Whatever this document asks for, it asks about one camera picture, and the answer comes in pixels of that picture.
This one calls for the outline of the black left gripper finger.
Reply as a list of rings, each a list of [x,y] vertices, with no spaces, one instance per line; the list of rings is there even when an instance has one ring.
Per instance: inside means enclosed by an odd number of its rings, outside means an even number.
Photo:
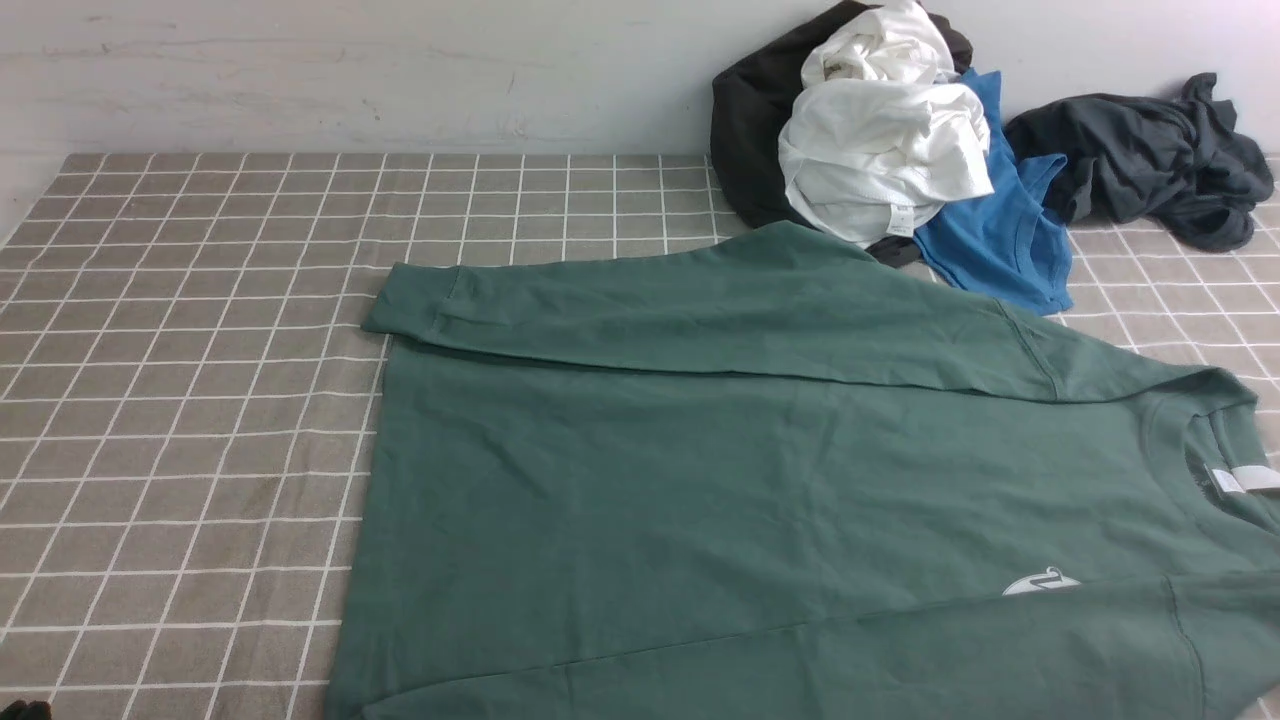
[[[0,720],[51,720],[52,710],[46,701],[17,700],[1,712]]]

